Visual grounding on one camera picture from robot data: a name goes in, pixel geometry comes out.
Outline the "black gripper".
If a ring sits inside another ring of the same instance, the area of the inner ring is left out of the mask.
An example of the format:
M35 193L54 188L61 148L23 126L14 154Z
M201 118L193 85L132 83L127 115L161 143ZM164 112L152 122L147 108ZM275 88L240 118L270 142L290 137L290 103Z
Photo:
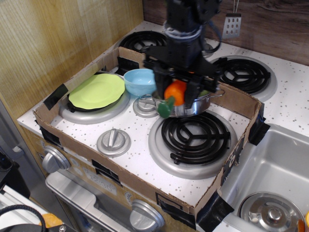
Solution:
M145 48L144 66L154 71L156 89L164 97L166 88L172 79L187 83L184 95L185 109L192 107L194 100L202 90L216 90L222 72L215 65L206 61L204 50L204 33L206 25L217 31L212 21L198 23L195 28L186 32L165 22L164 34L166 46L149 46Z

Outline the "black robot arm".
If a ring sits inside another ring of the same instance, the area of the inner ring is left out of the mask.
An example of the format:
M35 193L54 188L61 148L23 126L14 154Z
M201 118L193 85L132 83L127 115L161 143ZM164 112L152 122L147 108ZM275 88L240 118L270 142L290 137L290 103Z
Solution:
M220 69L204 56L205 29L213 26L211 18L218 14L218 0L169 0L163 30L165 46L145 49L144 66L155 74L156 88L163 97L173 79L187 83L184 106L191 108L203 90L216 92Z

